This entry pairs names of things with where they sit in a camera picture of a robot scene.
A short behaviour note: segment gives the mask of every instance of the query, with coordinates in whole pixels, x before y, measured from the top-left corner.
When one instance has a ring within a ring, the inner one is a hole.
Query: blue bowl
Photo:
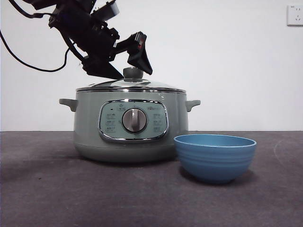
[[[211,134],[181,135],[174,141],[182,166],[207,183],[227,183],[242,175],[257,145],[243,137]]]

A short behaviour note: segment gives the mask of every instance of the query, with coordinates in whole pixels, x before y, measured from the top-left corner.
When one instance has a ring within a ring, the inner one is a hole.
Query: lid knob
[[[123,76],[125,79],[142,79],[143,71],[136,67],[129,67],[123,69]]]

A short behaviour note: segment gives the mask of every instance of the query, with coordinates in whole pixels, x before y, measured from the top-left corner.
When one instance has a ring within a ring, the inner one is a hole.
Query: electrical outlet
[[[303,25],[303,5],[287,7],[287,25]]]

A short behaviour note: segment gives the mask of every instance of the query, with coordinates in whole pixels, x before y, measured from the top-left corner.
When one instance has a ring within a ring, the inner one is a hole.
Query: bowl rim
[[[245,140],[250,140],[253,142],[253,144],[250,145],[244,145],[244,146],[217,146],[217,145],[203,145],[203,144],[195,144],[195,143],[186,143],[179,141],[178,138],[184,137],[184,136],[196,136],[196,135],[205,135],[205,136],[225,136],[225,137],[234,137],[234,138],[240,138],[240,139],[245,139]],[[198,146],[198,147],[209,147],[209,148],[247,148],[247,147],[253,147],[257,144],[255,140],[248,139],[245,137],[240,137],[240,136],[230,136],[230,135],[221,135],[221,134],[185,134],[185,135],[179,135],[174,138],[174,141],[177,143],[182,143],[186,145],[191,145],[191,146]]]

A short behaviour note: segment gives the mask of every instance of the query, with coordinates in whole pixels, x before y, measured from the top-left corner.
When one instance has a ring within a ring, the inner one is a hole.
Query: silver knob
[[[139,132],[146,125],[146,115],[142,110],[130,109],[124,113],[122,124],[131,132]]]

